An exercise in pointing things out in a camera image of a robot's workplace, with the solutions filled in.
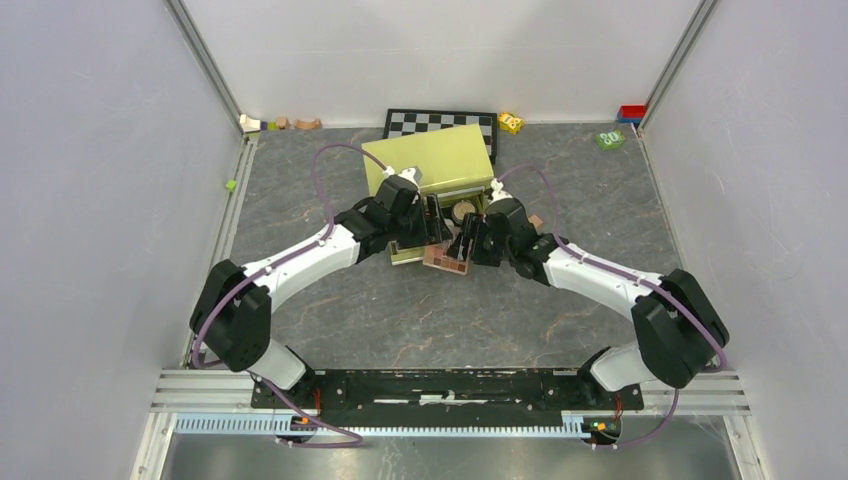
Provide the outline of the round powder jar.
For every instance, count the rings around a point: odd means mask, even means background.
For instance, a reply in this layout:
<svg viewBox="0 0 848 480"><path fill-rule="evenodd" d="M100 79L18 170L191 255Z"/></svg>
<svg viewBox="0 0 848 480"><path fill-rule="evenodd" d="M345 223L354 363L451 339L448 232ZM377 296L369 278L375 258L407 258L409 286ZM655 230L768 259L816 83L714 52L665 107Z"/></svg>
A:
<svg viewBox="0 0 848 480"><path fill-rule="evenodd" d="M477 212L477 206L470 200L458 201L450 210L451 219L456 225L461 225L467 215L476 214Z"/></svg>

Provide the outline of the eyeshadow palette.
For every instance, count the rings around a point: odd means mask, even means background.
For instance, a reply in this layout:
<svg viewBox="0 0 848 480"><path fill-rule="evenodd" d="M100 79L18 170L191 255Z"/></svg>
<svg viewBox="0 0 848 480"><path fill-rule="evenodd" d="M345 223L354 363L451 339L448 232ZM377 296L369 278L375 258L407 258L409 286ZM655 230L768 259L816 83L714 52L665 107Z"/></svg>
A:
<svg viewBox="0 0 848 480"><path fill-rule="evenodd" d="M428 245L424 248L422 263L431 268L458 275L466 275L469 270L467 262L457 260L447 255L449 242Z"/></svg>

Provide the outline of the green makeup organizer box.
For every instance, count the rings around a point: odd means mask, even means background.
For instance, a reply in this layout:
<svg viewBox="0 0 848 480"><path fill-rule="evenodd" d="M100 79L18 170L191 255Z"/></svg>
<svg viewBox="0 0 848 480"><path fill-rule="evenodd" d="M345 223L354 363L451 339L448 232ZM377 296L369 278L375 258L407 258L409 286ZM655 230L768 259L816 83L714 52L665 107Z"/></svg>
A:
<svg viewBox="0 0 848 480"><path fill-rule="evenodd" d="M384 166L400 171L417 166L421 179L421 196L438 197L443 215L454 233L461 225L451 219L451 207L458 201L470 200L482 209L482 192L494 178L482 132L478 125L456 126L439 131L417 133L391 139L366 142L364 164L369 194L374 196L383 181ZM389 243L389 258L394 266L423 260L424 248L399 249L397 241Z"/></svg>

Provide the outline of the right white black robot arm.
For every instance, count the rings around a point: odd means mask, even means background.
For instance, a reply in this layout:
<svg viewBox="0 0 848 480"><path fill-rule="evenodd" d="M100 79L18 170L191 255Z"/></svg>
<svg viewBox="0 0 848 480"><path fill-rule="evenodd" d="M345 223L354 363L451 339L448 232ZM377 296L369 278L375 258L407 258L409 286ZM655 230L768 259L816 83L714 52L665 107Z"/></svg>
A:
<svg viewBox="0 0 848 480"><path fill-rule="evenodd" d="M580 368L577 392L585 405L602 408L624 387L651 380L682 389L725 365L729 332L691 273L628 269L540 233L515 198L496 200L483 213L460 206L452 215L460 233L449 256L478 266L508 263L525 279L577 293L631 321L633 342L606 347Z"/></svg>

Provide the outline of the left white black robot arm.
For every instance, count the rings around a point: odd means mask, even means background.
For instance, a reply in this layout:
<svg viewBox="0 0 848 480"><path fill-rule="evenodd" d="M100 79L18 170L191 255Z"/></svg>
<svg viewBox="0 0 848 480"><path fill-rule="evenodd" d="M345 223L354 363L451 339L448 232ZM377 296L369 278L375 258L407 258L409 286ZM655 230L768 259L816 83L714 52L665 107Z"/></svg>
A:
<svg viewBox="0 0 848 480"><path fill-rule="evenodd" d="M375 196L340 212L312 237L243 266L230 259L215 264L189 319L195 344L207 346L233 372L272 382L288 406L306 405L314 381L306 363L272 339L271 317L307 286L411 233L414 218L423 214L419 178L415 167L387 170Z"/></svg>

